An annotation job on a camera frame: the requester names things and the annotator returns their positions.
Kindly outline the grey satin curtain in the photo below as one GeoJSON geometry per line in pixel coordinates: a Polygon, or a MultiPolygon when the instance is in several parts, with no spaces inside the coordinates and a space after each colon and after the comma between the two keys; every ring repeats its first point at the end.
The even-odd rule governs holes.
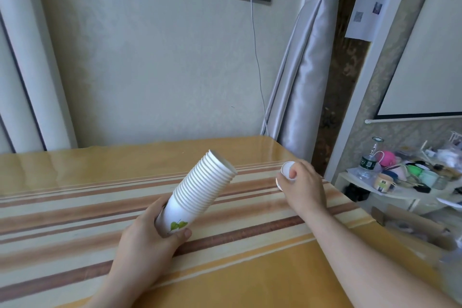
{"type": "Polygon", "coordinates": [[[315,150],[338,5],[339,0],[303,4],[264,112],[262,134],[307,161],[315,150]]]}

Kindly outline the person's right hand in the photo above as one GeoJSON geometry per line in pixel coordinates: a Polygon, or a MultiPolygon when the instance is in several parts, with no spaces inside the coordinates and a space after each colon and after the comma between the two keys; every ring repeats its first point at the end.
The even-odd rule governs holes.
{"type": "Polygon", "coordinates": [[[287,203],[300,217],[325,210],[327,202],[321,177],[307,161],[295,162],[292,166],[297,170],[294,184],[290,184],[280,172],[276,177],[276,185],[285,195],[287,203]]]}

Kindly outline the white printed paper sheet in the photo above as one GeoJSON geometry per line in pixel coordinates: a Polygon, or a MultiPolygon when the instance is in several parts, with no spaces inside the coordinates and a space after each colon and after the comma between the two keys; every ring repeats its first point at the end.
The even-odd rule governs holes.
{"type": "Polygon", "coordinates": [[[386,1],[356,0],[345,37],[373,42],[386,1]]]}

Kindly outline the stack of white paper cups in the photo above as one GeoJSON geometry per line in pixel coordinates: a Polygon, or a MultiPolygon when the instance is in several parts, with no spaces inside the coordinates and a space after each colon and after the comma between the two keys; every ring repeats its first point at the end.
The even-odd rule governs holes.
{"type": "Polygon", "coordinates": [[[168,237],[192,224],[237,175],[234,166],[209,150],[175,188],[155,220],[159,235],[168,237]]]}

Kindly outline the brown cardboard box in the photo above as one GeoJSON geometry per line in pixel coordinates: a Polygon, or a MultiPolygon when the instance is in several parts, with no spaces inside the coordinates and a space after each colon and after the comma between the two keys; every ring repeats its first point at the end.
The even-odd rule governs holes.
{"type": "Polygon", "coordinates": [[[387,229],[420,239],[446,251],[459,248],[454,234],[445,226],[394,205],[384,210],[375,206],[371,216],[387,229]]]}

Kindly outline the mint green mug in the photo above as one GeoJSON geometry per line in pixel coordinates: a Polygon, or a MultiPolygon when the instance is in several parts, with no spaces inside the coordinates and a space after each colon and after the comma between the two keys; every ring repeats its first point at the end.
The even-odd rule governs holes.
{"type": "Polygon", "coordinates": [[[420,176],[420,181],[428,186],[429,188],[433,188],[434,184],[436,183],[437,179],[439,178],[439,175],[436,172],[433,172],[431,170],[424,170],[420,176]]]}

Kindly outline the cup with yellow label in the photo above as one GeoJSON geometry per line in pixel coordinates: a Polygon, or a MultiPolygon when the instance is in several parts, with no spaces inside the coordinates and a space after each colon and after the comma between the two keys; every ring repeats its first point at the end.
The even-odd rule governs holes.
{"type": "Polygon", "coordinates": [[[372,185],[374,190],[382,194],[391,193],[394,190],[395,186],[396,183],[394,179],[391,176],[384,173],[379,173],[376,176],[372,185]]]}

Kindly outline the single white paper cup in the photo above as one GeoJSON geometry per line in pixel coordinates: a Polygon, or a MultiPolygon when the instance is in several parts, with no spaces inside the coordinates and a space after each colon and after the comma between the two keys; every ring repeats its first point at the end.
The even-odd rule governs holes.
{"type": "Polygon", "coordinates": [[[287,161],[285,162],[280,169],[280,173],[288,180],[290,184],[294,184],[296,178],[290,178],[290,170],[292,166],[295,164],[295,161],[287,161]]]}

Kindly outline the striped yellow tablecloth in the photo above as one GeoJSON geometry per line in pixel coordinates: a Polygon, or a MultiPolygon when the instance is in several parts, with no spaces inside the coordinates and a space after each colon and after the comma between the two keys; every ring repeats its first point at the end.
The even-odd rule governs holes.
{"type": "Polygon", "coordinates": [[[123,230],[210,149],[238,171],[137,308],[352,308],[275,184],[268,137],[0,155],[0,308],[79,307],[123,230]]]}

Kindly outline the person's right forearm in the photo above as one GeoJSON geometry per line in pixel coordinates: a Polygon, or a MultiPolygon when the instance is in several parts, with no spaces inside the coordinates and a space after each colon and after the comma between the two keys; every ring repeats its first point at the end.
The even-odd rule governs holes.
{"type": "Polygon", "coordinates": [[[363,242],[321,203],[307,199],[290,204],[314,234],[354,308],[460,308],[363,242]]]}

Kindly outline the plastic bottle with green label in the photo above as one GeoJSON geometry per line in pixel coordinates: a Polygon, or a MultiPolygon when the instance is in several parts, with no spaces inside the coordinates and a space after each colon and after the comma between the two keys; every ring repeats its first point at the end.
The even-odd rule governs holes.
{"type": "Polygon", "coordinates": [[[365,154],[361,157],[359,167],[357,170],[357,176],[359,179],[369,179],[374,172],[377,160],[374,154],[365,154]]]}

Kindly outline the white projector screen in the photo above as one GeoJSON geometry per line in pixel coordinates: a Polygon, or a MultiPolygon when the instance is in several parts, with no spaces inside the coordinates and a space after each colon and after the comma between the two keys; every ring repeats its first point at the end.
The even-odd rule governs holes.
{"type": "Polygon", "coordinates": [[[462,0],[425,0],[387,91],[366,124],[462,118],[462,0]]]}

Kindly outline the white side table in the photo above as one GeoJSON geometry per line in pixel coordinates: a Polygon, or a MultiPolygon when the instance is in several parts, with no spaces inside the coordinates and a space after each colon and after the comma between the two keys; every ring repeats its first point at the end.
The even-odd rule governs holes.
{"type": "Polygon", "coordinates": [[[440,210],[446,207],[445,204],[439,202],[437,198],[448,200],[451,202],[462,202],[462,195],[453,194],[455,188],[462,187],[462,179],[450,182],[443,190],[431,189],[430,193],[420,193],[413,188],[405,188],[397,186],[391,193],[382,194],[373,189],[374,179],[369,179],[364,182],[357,178],[354,174],[342,172],[338,174],[334,186],[344,192],[344,189],[350,184],[354,184],[359,188],[370,192],[367,200],[360,201],[361,208],[368,213],[372,211],[372,207],[377,207],[384,211],[388,204],[413,212],[417,215],[424,215],[429,212],[440,210]]]}

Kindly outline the person's left hand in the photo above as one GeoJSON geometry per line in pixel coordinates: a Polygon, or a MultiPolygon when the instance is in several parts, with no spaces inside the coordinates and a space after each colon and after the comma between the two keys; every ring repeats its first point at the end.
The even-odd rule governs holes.
{"type": "Polygon", "coordinates": [[[158,243],[163,237],[154,222],[167,201],[167,196],[158,198],[123,231],[110,272],[155,272],[159,277],[163,274],[173,256],[159,253],[158,243]]]}

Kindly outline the person's left forearm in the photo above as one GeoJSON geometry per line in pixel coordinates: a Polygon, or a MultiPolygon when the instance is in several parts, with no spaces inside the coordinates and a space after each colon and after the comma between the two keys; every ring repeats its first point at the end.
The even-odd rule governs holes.
{"type": "Polygon", "coordinates": [[[84,308],[131,308],[158,277],[155,272],[110,272],[84,308]]]}

